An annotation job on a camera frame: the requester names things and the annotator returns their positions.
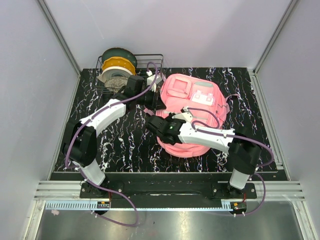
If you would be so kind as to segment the pink student backpack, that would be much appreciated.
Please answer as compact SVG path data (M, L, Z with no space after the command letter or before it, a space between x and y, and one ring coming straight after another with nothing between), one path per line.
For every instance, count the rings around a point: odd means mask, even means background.
M230 111L227 98L218 85L196 77L172 74L164 81L159 93L166 109L156 110L153 115L163 118L169 113L179 114L182 108L188 107L194 120L222 129Z

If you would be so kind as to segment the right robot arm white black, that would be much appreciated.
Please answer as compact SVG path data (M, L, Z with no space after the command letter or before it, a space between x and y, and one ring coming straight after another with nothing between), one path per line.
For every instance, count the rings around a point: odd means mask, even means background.
M156 135L162 148L178 158L198 157L209 149L227 155L231 164L231 177L223 194L240 198L255 169L262 152L262 144L245 136L243 131L220 129L195 120L190 112L169 113L167 117L152 115L146 128Z

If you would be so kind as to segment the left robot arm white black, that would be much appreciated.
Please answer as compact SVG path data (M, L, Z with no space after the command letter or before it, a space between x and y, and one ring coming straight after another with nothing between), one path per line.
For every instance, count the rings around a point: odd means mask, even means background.
M165 105L158 91L162 81L158 74L148 78L131 75L124 82L116 79L120 88L104 106L80 120L68 120L60 147L65 166L80 171L91 184L90 192L95 197L103 198L108 193L105 173L96 160L98 136L114 121L125 116L131 107L143 105L149 110L163 109Z

